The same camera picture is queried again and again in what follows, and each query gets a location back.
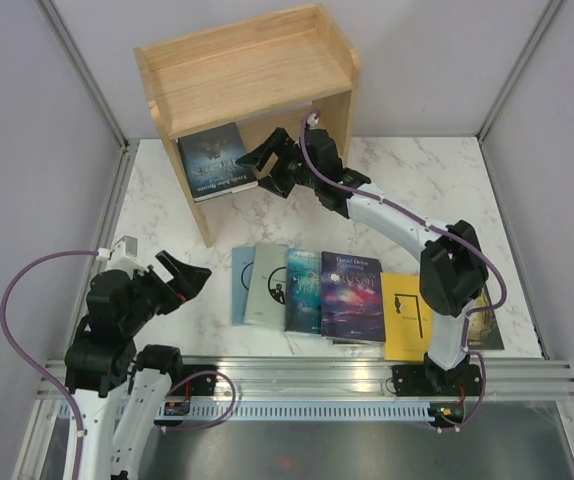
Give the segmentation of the aluminium frame post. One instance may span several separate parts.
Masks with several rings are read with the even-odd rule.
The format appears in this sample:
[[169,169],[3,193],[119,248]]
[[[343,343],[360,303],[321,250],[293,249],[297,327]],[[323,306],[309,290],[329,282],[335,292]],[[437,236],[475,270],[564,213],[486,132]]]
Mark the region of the aluminium frame post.
[[122,151],[126,151],[130,146],[130,141],[120,127],[73,34],[58,10],[56,3],[52,0],[36,0],[35,4],[44,16],[49,28],[58,41],[87,95],[95,105],[111,136],[119,145],[119,148]]
[[537,50],[543,43],[548,31],[565,7],[565,0],[548,0],[524,42],[516,60],[512,64],[498,94],[493,100],[477,134],[478,143],[482,145],[502,114],[506,104],[517,88],[522,76],[528,69]]

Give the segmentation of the yellow book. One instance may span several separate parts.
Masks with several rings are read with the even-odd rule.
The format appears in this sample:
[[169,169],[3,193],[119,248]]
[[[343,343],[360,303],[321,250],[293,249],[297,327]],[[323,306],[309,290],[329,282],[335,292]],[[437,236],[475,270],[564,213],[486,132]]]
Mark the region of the yellow book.
[[422,362],[432,334],[433,311],[423,300],[419,277],[381,274],[388,361]]

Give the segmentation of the left aluminium frame post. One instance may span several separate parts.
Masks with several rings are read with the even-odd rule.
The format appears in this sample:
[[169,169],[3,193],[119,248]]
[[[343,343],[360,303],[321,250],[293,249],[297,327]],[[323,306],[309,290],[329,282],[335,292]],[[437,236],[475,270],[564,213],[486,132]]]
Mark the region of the left aluminium frame post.
[[58,10],[56,3],[52,0],[36,0],[35,4],[44,16],[49,28],[58,41],[87,95],[95,105],[111,136],[119,145],[119,148],[122,151],[126,151],[130,146],[130,141],[120,127],[73,34]]

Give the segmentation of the wooden two-tier shelf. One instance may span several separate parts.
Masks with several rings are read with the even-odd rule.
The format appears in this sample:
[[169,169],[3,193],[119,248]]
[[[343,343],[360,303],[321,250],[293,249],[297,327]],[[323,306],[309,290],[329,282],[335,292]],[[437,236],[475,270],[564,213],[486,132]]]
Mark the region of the wooden two-tier shelf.
[[253,149],[277,127],[297,134],[313,106],[348,157],[360,57],[321,4],[137,47],[134,55],[153,123],[207,247],[213,240],[192,198],[178,138],[236,122]]

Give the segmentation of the green gold fantasy book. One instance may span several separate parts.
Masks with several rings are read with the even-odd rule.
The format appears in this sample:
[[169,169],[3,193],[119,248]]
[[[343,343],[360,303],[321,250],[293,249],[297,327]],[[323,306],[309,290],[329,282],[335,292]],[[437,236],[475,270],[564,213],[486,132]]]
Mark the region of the green gold fantasy book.
[[470,316],[467,340],[467,346],[470,349],[477,351],[502,351],[504,349],[496,314],[488,309],[490,305],[489,291],[487,287],[484,287],[473,305],[477,312]]

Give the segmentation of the black Moon and Sixpence book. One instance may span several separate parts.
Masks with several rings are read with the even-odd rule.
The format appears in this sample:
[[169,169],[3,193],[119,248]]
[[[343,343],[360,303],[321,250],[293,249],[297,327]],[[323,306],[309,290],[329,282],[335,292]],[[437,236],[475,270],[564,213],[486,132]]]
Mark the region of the black Moon and Sixpence book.
[[384,346],[383,343],[379,342],[362,342],[362,341],[354,341],[354,340],[347,340],[347,339],[330,339],[330,342],[335,347],[342,347],[342,348],[382,348]]

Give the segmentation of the Wuthering Heights dark blue book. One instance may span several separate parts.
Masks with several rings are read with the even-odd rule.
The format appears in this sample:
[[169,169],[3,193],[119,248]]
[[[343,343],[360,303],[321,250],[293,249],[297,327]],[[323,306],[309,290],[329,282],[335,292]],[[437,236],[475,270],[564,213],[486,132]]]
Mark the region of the Wuthering Heights dark blue book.
[[258,185],[253,170],[237,164],[247,149],[235,123],[180,137],[177,146],[196,203]]

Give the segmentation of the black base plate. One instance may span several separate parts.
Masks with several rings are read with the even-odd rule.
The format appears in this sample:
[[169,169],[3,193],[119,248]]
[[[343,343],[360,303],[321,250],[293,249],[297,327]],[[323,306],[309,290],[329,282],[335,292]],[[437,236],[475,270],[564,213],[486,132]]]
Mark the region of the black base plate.
[[172,378],[167,394],[176,401],[189,401],[194,396],[212,396],[217,383],[217,367],[210,364],[183,365]]
[[443,371],[424,364],[399,364],[392,367],[394,391],[400,397],[466,397],[482,393],[482,375],[478,365],[466,364]]

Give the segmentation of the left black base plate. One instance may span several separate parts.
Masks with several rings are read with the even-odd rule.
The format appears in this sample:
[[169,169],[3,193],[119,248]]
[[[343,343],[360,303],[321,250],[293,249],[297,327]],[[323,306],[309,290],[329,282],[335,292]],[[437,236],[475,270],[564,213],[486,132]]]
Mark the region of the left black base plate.
[[217,383],[217,367],[210,364],[183,365],[172,378],[167,394],[176,401],[189,401],[194,396],[212,396]]

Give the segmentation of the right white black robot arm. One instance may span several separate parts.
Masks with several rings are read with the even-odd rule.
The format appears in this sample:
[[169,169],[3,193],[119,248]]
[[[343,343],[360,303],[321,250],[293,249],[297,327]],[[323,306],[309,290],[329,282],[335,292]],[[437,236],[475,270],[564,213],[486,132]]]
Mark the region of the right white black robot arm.
[[476,231],[460,220],[435,224],[388,199],[372,180],[346,167],[324,129],[305,129],[298,140],[277,128],[237,164],[261,171],[261,188],[283,198],[295,186],[311,189],[326,209],[362,223],[403,247],[419,264],[419,291],[433,312],[423,358],[425,385],[444,394],[473,376],[467,335],[489,271]]

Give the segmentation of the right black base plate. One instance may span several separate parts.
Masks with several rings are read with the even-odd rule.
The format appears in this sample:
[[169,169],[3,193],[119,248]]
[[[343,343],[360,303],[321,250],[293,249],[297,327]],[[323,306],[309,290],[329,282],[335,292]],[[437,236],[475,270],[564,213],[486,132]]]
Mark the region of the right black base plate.
[[443,371],[424,364],[399,364],[392,367],[394,391],[400,397],[466,397],[482,393],[482,375],[478,365],[466,364]]

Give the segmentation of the teal sea cover book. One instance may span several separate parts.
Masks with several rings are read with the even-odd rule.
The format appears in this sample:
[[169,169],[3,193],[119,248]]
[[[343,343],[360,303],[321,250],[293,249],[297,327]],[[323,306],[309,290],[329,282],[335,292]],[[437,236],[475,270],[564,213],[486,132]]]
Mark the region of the teal sea cover book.
[[321,261],[320,252],[288,249],[286,332],[321,334]]

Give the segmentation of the Robinson Crusoe purple book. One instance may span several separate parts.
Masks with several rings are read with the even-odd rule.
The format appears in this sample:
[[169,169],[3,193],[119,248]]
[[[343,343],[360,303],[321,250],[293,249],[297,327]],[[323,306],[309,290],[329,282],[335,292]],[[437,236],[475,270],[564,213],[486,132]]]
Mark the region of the Robinson Crusoe purple book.
[[321,333],[333,339],[384,344],[381,262],[322,252]]

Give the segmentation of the light blue book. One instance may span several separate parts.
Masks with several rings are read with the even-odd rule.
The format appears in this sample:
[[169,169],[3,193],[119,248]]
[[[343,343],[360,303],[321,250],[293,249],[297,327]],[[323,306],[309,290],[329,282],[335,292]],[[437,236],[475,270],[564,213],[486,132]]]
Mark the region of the light blue book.
[[232,249],[231,320],[232,325],[235,327],[245,324],[245,310],[254,260],[254,246]]

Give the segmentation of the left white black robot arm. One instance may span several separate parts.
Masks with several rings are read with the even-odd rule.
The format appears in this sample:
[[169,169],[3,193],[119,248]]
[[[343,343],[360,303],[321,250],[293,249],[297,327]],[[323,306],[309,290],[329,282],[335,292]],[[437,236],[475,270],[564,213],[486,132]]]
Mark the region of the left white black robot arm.
[[159,406],[186,381],[178,348],[137,349],[135,337],[194,299],[212,272],[161,251],[156,258],[171,275],[165,281],[125,242],[99,256],[107,268],[90,283],[88,312],[65,355],[65,386],[75,403],[63,476],[135,479]]

